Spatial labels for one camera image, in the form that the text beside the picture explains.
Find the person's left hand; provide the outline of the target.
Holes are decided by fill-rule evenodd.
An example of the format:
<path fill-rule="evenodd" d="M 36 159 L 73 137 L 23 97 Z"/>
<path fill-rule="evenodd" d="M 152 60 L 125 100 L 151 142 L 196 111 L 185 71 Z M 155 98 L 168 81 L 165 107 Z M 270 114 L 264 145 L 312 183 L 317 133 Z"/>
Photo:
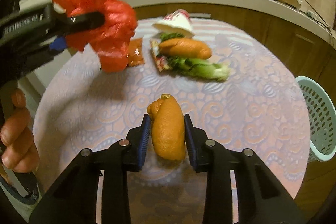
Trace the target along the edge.
<path fill-rule="evenodd" d="M 24 93 L 17 89 L 11 96 L 14 112 L 1 128 L 1 141 L 6 149 L 1 156 L 2 164 L 17 173 L 29 173 L 37 168 L 40 157 L 29 129 L 31 116 L 26 108 Z"/>

